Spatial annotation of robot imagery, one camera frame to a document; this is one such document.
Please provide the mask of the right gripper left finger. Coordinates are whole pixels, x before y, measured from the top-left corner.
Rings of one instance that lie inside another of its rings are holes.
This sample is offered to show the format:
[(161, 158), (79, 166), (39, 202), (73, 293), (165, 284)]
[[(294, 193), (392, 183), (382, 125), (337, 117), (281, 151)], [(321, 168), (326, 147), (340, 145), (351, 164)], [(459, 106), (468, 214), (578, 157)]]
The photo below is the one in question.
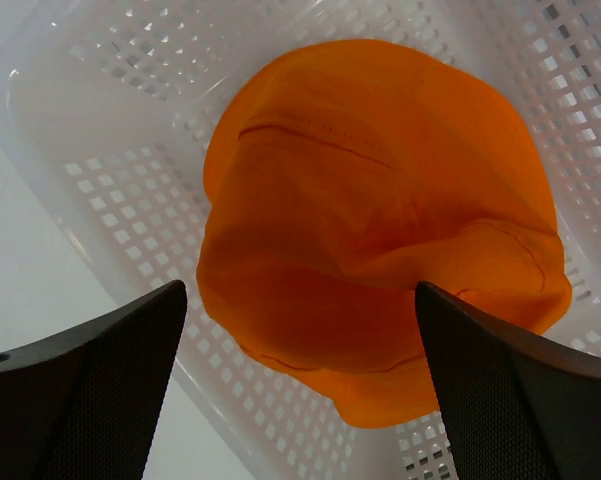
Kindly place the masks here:
[(0, 479), (140, 479), (187, 312), (172, 281), (0, 352)]

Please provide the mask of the orange bucket hat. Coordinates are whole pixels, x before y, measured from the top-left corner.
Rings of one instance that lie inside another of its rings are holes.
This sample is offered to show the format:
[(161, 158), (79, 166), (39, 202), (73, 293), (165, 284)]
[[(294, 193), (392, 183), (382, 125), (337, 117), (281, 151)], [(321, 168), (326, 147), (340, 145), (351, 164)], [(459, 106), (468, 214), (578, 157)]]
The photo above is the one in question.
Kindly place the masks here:
[(264, 66), (215, 128), (204, 189), (207, 314), (355, 427), (437, 407), (418, 283), (539, 334), (571, 304), (523, 119), (490, 85), (405, 46), (331, 41)]

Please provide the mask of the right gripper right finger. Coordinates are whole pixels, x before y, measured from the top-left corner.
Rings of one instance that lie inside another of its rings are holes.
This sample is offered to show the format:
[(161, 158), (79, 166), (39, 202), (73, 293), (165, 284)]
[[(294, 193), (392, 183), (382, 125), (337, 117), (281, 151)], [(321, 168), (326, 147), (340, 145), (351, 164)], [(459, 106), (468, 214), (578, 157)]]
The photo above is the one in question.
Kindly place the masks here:
[(461, 479), (601, 479), (601, 358), (415, 291), (419, 332)]

